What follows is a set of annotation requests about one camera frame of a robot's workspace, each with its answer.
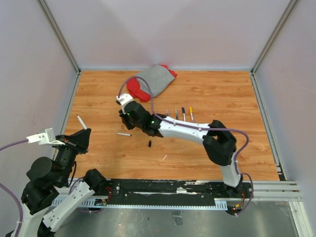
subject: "wooden surface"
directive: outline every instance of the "wooden surface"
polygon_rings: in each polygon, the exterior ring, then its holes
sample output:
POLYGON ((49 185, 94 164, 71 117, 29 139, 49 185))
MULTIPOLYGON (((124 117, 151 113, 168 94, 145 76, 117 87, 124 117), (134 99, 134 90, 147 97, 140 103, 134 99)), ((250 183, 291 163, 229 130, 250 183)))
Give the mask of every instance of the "wooden surface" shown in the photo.
MULTIPOLYGON (((248 172, 254 180, 278 180, 248 72, 177 73, 178 77, 154 99, 155 111, 165 114, 169 109, 175 117, 177 108, 182 120, 181 107, 185 107, 187 120, 191 121, 191 106, 197 123, 217 119, 228 128, 247 132, 250 143, 238 157, 240 170, 248 172)), ((149 137, 138 128, 130 131, 125 128, 115 98, 122 82, 135 74, 132 71, 82 73, 66 134, 82 129, 77 114, 92 133, 89 152, 77 156, 76 177, 97 168, 108 178, 221 180, 219 166, 209 160, 203 146, 181 139, 149 137), (117 132, 132 136, 120 136, 117 132)), ((149 102, 142 105, 151 111, 149 102)), ((240 148, 245 138, 238 133, 234 135, 240 148)))

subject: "red cloth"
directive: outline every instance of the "red cloth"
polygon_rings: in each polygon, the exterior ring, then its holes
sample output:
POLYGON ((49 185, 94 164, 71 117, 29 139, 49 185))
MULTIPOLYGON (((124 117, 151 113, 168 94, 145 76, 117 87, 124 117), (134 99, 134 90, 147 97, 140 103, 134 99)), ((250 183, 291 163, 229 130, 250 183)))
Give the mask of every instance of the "red cloth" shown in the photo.
MULTIPOLYGON (((168 66, 167 65, 161 65, 163 66, 164 68, 168 69, 168 66)), ((174 76, 174 77, 177 77, 177 74, 172 71, 172 70, 169 70, 168 71, 174 76)), ((133 78, 131 80, 129 80, 127 83, 126 83, 126 88, 127 90, 129 91, 129 94, 133 97, 133 98, 139 98, 141 102, 147 102, 147 101, 150 101, 150 95, 143 92, 141 89, 140 89, 140 83, 138 82, 138 80, 136 78, 133 78)))

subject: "wall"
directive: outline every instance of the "wall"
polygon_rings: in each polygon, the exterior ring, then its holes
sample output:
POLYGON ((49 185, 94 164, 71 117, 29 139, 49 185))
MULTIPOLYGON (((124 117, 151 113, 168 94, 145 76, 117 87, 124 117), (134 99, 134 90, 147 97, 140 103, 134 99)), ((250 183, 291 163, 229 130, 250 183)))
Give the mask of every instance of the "wall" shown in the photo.
POLYGON ((316 1, 300 1, 257 72, 284 169, 316 234, 316 1))
MULTIPOLYGON (((76 73, 35 0, 0 0, 0 146, 40 129, 60 129, 76 73)), ((52 148, 21 144, 0 152, 0 182, 19 198, 26 172, 52 148)), ((0 236, 18 220, 13 199, 0 189, 0 236)))
POLYGON ((47 0, 83 69, 250 69, 289 0, 47 0))

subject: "red and gray cloth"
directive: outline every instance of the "red and gray cloth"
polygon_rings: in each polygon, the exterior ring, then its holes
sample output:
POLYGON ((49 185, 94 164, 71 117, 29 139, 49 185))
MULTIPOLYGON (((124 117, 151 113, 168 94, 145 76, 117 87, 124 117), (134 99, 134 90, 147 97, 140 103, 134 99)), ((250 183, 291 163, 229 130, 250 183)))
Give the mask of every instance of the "red and gray cloth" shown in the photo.
MULTIPOLYGON (((147 81, 153 96, 156 97, 166 89, 177 74, 169 70, 167 65, 156 65, 139 72, 136 76, 147 81)), ((141 102, 150 100, 149 90, 142 80, 133 78, 127 82, 126 87, 133 98, 139 98, 141 102)))

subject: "yellow marker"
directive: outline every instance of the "yellow marker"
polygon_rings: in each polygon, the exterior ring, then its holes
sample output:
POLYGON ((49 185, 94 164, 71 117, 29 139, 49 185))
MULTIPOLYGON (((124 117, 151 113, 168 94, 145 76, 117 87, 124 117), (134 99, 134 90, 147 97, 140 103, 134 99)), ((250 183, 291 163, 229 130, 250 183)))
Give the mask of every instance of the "yellow marker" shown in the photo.
POLYGON ((191 120, 192 120, 192 122, 194 122, 193 109, 192 109, 192 107, 190 107, 190 115, 191 115, 191 120))

